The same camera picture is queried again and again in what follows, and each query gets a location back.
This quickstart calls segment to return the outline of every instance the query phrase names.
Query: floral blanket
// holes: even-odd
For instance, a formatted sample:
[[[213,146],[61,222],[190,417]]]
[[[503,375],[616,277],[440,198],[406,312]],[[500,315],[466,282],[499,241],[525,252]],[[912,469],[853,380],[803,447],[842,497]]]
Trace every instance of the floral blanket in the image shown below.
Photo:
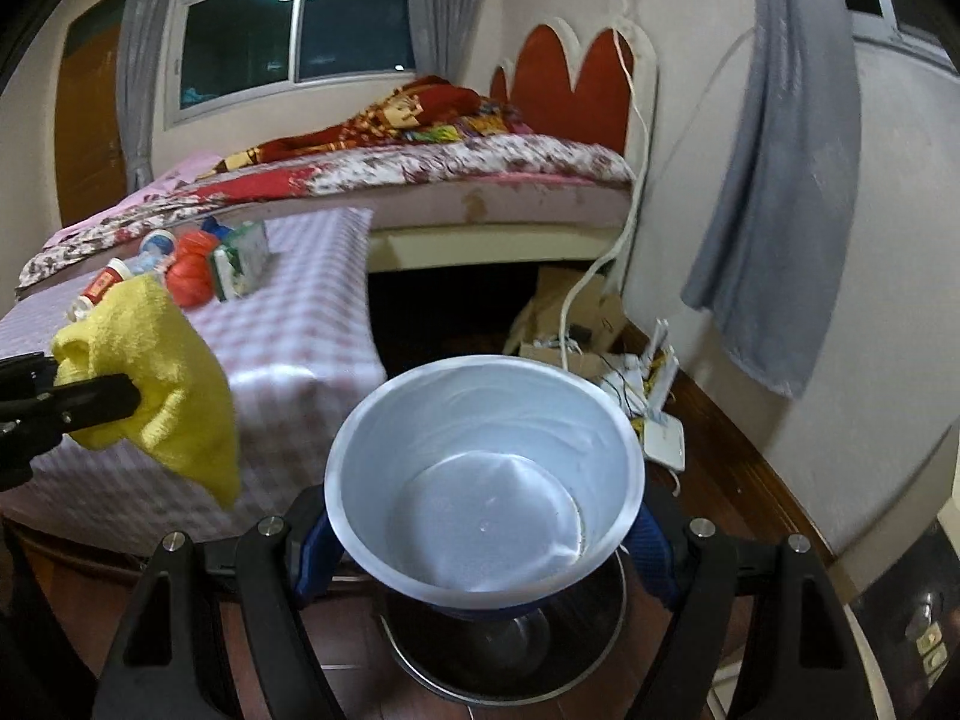
[[[169,196],[103,218],[32,257],[20,273],[26,290],[71,265],[151,230],[247,202],[323,197],[376,187],[431,184],[498,173],[537,173],[629,186],[627,162],[604,146],[549,135],[494,135],[455,143],[376,146],[310,154],[197,181]]]

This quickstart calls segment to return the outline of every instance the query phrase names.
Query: metal bolt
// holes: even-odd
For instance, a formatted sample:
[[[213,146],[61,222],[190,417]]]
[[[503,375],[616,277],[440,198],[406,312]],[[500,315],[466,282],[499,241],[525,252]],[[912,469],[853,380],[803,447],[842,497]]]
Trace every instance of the metal bolt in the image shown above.
[[[803,555],[804,552],[810,551],[810,539],[802,533],[794,533],[792,536],[789,536],[789,538],[786,539],[786,543],[790,549],[798,555]]]
[[[184,546],[185,543],[186,543],[186,536],[184,536],[184,534],[181,533],[180,531],[167,533],[167,535],[163,537],[163,541],[162,541],[163,548],[167,552],[176,552],[176,550],[181,548],[181,546]]]
[[[717,532],[717,526],[707,519],[707,517],[697,517],[690,520],[690,533],[700,538],[710,538]]]
[[[283,530],[283,517],[264,517],[256,528],[261,536],[276,536]]]

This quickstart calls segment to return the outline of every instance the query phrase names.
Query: yellow cloth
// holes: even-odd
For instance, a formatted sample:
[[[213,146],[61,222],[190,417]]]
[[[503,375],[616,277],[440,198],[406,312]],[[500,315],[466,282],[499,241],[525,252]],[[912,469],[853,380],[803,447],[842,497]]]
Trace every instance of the yellow cloth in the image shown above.
[[[129,439],[232,506],[240,471],[227,375],[152,276],[113,286],[86,319],[54,336],[51,351],[58,385],[126,373],[140,390],[133,416],[70,434],[80,445],[104,449]]]

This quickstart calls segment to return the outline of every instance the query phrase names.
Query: pink and white tablecloth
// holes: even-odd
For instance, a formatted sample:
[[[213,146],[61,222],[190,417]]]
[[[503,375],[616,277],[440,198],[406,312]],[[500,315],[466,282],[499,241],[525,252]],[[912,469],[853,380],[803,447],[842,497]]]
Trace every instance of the pink and white tablecloth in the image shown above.
[[[198,485],[128,442],[91,452],[70,437],[33,463],[34,480],[0,495],[13,520],[71,541],[150,555],[174,529],[195,541],[242,533],[323,480],[340,425],[385,378],[367,305],[371,212],[349,208],[267,221],[267,282],[188,313],[230,381],[243,488],[224,512]],[[0,320],[0,358],[49,352],[90,279],[59,284]]]

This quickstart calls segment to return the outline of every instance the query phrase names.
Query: wooden door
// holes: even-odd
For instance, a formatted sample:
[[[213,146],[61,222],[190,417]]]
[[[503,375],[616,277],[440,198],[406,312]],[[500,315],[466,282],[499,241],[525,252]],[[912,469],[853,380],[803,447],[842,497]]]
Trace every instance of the wooden door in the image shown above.
[[[111,20],[115,23],[103,25],[101,20],[78,46],[71,46],[68,36],[70,52],[64,52],[59,69],[54,155],[64,226],[117,204],[127,194],[116,115],[120,25]]]

